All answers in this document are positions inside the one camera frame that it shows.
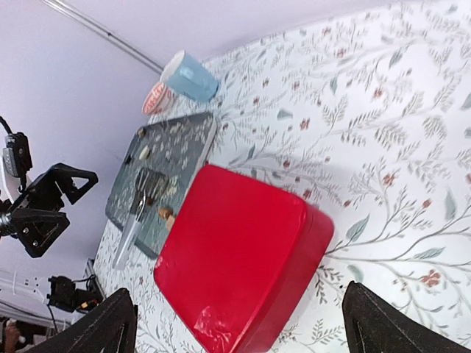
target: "cup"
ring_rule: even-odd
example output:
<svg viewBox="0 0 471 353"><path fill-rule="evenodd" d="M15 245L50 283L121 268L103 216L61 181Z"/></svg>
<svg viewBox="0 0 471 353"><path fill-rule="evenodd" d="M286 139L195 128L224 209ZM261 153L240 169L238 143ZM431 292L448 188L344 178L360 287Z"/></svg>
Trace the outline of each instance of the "cup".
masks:
<svg viewBox="0 0 471 353"><path fill-rule="evenodd" d="M163 69L160 81L194 101L207 102L216 95L219 83L190 54L181 50Z"/></svg>

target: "floral tablecloth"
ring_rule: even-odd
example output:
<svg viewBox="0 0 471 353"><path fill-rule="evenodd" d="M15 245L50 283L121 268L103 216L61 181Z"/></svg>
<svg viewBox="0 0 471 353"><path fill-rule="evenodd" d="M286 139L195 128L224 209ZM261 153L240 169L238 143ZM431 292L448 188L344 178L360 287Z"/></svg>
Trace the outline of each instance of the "floral tablecloth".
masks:
<svg viewBox="0 0 471 353"><path fill-rule="evenodd" d="M471 348L471 2L396 4L284 32L206 62L216 98L210 163L317 204L334 238L273 352L347 352L341 301L364 283L402 313ZM202 352L137 249L104 290L140 306L137 351Z"/></svg>

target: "wire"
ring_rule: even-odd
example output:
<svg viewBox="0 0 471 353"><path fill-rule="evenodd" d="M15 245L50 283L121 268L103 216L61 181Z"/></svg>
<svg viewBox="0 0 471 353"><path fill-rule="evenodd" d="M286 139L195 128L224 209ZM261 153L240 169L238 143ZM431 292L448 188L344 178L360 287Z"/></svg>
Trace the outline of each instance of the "wire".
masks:
<svg viewBox="0 0 471 353"><path fill-rule="evenodd" d="M27 315L32 316L32 317L34 317L34 318L42 318L43 320L49 320L49 321L51 321L51 318L47 318L47 317L45 317L45 316L41 316L41 315L38 315L38 314L30 313L30 312L28 312L28 311L22 310L22 309L19 308L19 307L16 307L15 305L8 304L8 303L3 302L3 301L1 301L1 300L0 300L0 304L1 304L1 305L4 305L5 307L9 307L10 309L14 309L14 310L18 311L19 313L27 314Z"/></svg>
<svg viewBox="0 0 471 353"><path fill-rule="evenodd" d="M7 132L8 135L13 133L11 128L8 126L8 123L1 116L0 116L0 124L3 125L5 131Z"/></svg>
<svg viewBox="0 0 471 353"><path fill-rule="evenodd" d="M49 306L49 304L47 304L47 308L49 309L49 312L51 313L51 318L52 318L52 322L54 323L54 329L56 330L56 334L58 334L59 330L57 329L57 323L56 323L56 318L54 317L54 313L52 312L52 309Z"/></svg>
<svg viewBox="0 0 471 353"><path fill-rule="evenodd" d="M92 274L92 275L89 276L88 278L78 279L77 281L72 281L72 283L90 282L92 279L95 279L95 278L96 278L96 275L95 275L95 274Z"/></svg>

